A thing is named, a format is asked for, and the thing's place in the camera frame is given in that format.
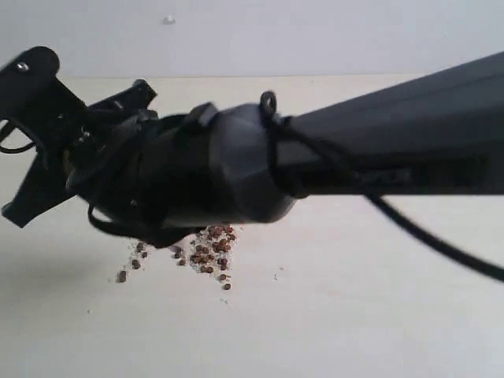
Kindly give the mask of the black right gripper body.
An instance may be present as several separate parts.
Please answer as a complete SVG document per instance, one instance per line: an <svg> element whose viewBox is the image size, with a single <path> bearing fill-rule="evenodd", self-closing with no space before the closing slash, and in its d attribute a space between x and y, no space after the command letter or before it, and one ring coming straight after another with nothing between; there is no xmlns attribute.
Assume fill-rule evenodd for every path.
<svg viewBox="0 0 504 378"><path fill-rule="evenodd" d="M217 108L206 103L159 117L149 109L153 98L142 81L40 128L4 119L37 153L3 217L24 227L78 196L98 230L155 246L219 222L204 166Z"/></svg>

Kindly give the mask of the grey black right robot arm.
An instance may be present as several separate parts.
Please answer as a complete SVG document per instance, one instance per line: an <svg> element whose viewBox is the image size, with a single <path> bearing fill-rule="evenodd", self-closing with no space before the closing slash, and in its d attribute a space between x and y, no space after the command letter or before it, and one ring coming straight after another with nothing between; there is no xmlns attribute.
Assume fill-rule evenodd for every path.
<svg viewBox="0 0 504 378"><path fill-rule="evenodd" d="M1 69L1 118L36 156L2 215L23 227L80 196L98 230L168 246L205 226L271 223L308 195L500 195L503 56L294 117L256 103L160 117L145 80L92 105L44 46Z"/></svg>

